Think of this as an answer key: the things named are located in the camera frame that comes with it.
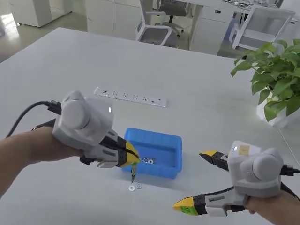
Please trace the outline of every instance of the hand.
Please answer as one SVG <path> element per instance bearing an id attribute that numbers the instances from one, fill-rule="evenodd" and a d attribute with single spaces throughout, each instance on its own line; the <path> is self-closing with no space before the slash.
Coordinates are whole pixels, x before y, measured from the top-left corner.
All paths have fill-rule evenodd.
<path id="1" fill-rule="evenodd" d="M 298 225 L 300 221 L 300 202 L 285 191 L 272 198 L 250 197 L 246 208 L 275 225 Z"/>
<path id="2" fill-rule="evenodd" d="M 29 132 L 32 142 L 29 164 L 83 155 L 80 150 L 68 147 L 53 137 L 52 130 L 51 127 L 41 127 Z"/>

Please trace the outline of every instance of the gray chair seat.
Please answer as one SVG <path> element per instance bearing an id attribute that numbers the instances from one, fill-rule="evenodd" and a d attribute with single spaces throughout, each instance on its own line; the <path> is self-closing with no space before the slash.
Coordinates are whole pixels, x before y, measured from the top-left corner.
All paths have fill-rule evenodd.
<path id="1" fill-rule="evenodd" d="M 167 29 L 148 28 L 144 32 L 141 38 L 141 42 L 160 45 L 163 42 L 167 33 L 168 33 Z M 176 47 L 177 42 L 178 42 L 177 34 L 175 32 L 172 32 L 164 46 Z"/>

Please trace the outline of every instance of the office chair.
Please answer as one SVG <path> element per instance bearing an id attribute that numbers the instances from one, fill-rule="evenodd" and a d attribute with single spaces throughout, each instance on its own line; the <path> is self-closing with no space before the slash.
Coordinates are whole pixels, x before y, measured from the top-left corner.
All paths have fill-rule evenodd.
<path id="1" fill-rule="evenodd" d="M 142 19 L 137 26 L 136 40 L 154 45 L 176 47 L 178 38 L 171 27 L 163 25 L 163 22 L 157 25 L 150 25 L 148 20 L 146 20 L 147 16 L 160 15 L 162 16 L 162 21 L 164 21 L 166 19 L 166 13 L 157 11 L 146 12 L 143 7 L 143 0 L 140 0 L 140 9 Z"/>
<path id="2" fill-rule="evenodd" d="M 173 16 L 187 16 L 186 7 L 186 2 L 175 0 L 157 0 L 157 10 L 160 12 L 165 12 L 167 15 L 170 15 L 169 22 L 164 22 L 163 25 L 172 27 L 177 32 L 178 37 L 180 37 L 180 33 L 184 32 L 184 28 L 172 22 Z"/>
<path id="3" fill-rule="evenodd" d="M 232 48 L 255 51 L 265 42 L 278 40 L 294 15 L 295 12 L 254 5 L 245 22 L 234 25 L 229 37 Z"/>

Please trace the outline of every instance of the metal washer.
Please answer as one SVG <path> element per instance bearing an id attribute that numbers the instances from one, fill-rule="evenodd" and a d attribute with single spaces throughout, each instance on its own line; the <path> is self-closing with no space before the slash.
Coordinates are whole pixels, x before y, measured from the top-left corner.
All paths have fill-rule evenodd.
<path id="1" fill-rule="evenodd" d="M 141 189 L 142 188 L 142 184 L 137 183 L 135 187 L 136 187 L 136 189 Z"/>
<path id="2" fill-rule="evenodd" d="M 135 191 L 135 186 L 130 185 L 128 189 L 129 189 L 129 191 Z"/>

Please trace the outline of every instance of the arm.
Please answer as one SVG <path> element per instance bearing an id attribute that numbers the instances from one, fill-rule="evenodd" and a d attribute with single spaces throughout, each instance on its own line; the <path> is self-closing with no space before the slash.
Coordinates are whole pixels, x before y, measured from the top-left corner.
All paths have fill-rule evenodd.
<path id="1" fill-rule="evenodd" d="M 28 165 L 80 155 L 80 151 L 56 140 L 52 136 L 52 128 L 49 127 L 42 127 L 0 141 L 0 198 L 21 170 Z"/>
<path id="2" fill-rule="evenodd" d="M 257 212 L 274 225 L 298 225 L 300 221 L 300 202 L 284 191 L 273 198 L 251 197 L 246 207 L 250 213 Z"/>

